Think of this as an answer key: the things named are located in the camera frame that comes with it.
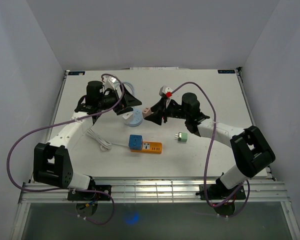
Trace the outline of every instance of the white wall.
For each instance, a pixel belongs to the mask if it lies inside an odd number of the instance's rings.
[[[63,69],[242,66],[279,0],[27,0]]]
[[[243,82],[300,227],[300,0],[279,2],[244,65]]]
[[[26,132],[48,124],[63,70],[25,0],[0,0],[0,240],[9,239],[20,191],[9,181],[10,147]],[[18,183],[32,172],[33,149],[44,133],[25,139],[12,156]]]

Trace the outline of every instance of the red cap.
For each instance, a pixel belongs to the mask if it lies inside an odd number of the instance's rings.
[[[172,96],[172,93],[170,92],[170,91],[168,91],[167,93],[166,93],[166,97],[167,98],[170,98]]]

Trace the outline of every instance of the black label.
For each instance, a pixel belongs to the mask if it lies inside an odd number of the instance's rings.
[[[85,71],[70,71],[68,72],[69,76],[78,76],[78,75],[85,75]]]
[[[235,70],[218,70],[218,74],[235,74]]]

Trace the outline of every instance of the aluminum frame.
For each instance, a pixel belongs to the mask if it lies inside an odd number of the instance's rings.
[[[60,99],[63,93],[65,82],[69,70],[65,71],[63,82],[58,94],[53,115],[51,117],[51,124],[53,124],[57,110],[59,107]],[[255,120],[253,118],[246,92],[244,89],[243,81],[238,70],[235,70],[238,82],[242,91],[242,95],[253,125]],[[51,130],[48,130],[45,139],[48,140],[51,136]],[[282,210],[286,218],[291,236],[293,240],[300,240],[300,230],[297,225],[293,210],[291,208],[290,198],[288,196],[285,184],[282,181],[275,181],[271,173],[271,169],[267,168],[268,176],[265,178],[254,178],[250,181],[251,193],[249,202],[281,202]],[[199,191],[199,185],[203,184],[202,179],[195,177],[175,178],[175,179],[162,179],[161,178],[98,178],[95,179],[97,184],[110,184],[112,185],[112,197],[116,203],[203,203],[199,196],[195,193]],[[208,178],[207,183],[213,184],[215,178]],[[46,189],[50,186],[43,183],[27,183],[24,185],[30,189]],[[12,240],[21,239],[31,203],[60,203],[60,204],[73,204],[73,201],[67,200],[68,190],[60,189],[51,192],[22,192],[20,195],[19,206],[14,222],[14,228],[11,233]]]

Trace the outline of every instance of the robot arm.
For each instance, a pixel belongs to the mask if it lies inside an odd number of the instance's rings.
[[[160,101],[143,110],[143,118],[158,125],[162,125],[162,121],[166,123],[168,118],[184,119],[185,126],[192,134],[212,138],[214,122],[200,111],[197,96],[191,92],[185,93],[180,105],[171,99],[171,92],[171,88],[163,86],[159,92]],[[232,190],[247,178],[254,177],[276,159],[265,137],[256,126],[244,129],[216,123],[214,140],[232,148],[235,159],[235,165],[216,180],[220,192]]]
[[[81,97],[70,120],[71,122],[47,143],[38,143],[34,148],[33,178],[36,182],[67,189],[91,190],[95,182],[90,176],[73,171],[69,151],[77,144],[81,136],[89,130],[100,117],[95,115],[111,108],[119,101],[114,86],[116,79],[108,77],[101,81],[90,81],[86,95]],[[113,109],[117,115],[133,111],[134,106],[142,103],[124,88],[121,102]]]

